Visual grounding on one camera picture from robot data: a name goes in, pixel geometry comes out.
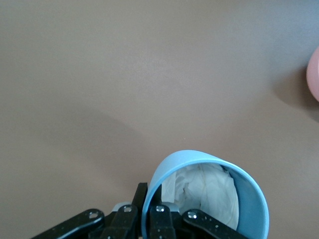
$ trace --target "screw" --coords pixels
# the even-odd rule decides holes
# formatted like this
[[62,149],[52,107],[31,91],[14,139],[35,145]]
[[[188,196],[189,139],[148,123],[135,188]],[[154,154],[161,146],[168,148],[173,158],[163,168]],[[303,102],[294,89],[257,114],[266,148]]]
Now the screw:
[[197,215],[196,215],[195,212],[188,212],[187,215],[188,215],[189,218],[193,218],[193,219],[197,218]]
[[124,206],[124,212],[125,213],[130,213],[132,211],[132,207],[131,206]]
[[98,215],[99,215],[98,213],[92,213],[92,212],[90,212],[90,214],[89,214],[89,219],[97,218]]
[[163,206],[156,206],[156,211],[157,212],[164,212],[165,211],[165,209],[164,209],[164,207]]

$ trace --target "light blue cup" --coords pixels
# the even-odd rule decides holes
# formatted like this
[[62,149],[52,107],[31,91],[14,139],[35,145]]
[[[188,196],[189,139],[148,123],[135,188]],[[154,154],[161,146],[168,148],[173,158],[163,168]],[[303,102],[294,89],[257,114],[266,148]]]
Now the light blue cup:
[[269,231],[269,211],[263,192],[256,181],[240,167],[207,153],[182,150],[163,160],[151,180],[142,210],[142,236],[148,238],[146,224],[151,199],[162,182],[173,172],[192,164],[216,163],[226,168],[234,179],[239,201],[237,231],[248,239],[266,239]]

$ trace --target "brown table surface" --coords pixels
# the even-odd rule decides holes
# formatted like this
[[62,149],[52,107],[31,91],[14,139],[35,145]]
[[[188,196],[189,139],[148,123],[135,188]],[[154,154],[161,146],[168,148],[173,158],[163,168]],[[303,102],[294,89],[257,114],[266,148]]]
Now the brown table surface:
[[0,238],[108,214],[181,149],[250,173],[269,238],[319,235],[317,0],[0,1]]

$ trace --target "pink object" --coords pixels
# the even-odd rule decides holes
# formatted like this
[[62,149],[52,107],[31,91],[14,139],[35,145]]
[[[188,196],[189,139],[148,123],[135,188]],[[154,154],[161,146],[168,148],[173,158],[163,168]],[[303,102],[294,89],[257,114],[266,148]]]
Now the pink object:
[[307,67],[307,83],[312,95],[319,101],[319,47],[310,58]]

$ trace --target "white tissue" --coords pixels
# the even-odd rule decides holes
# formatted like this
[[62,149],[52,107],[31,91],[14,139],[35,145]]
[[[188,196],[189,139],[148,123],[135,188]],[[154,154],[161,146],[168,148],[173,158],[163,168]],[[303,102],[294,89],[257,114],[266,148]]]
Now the white tissue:
[[181,214],[200,209],[237,229],[239,206],[234,180],[218,164],[195,164],[174,172],[162,183],[161,199],[177,204]]

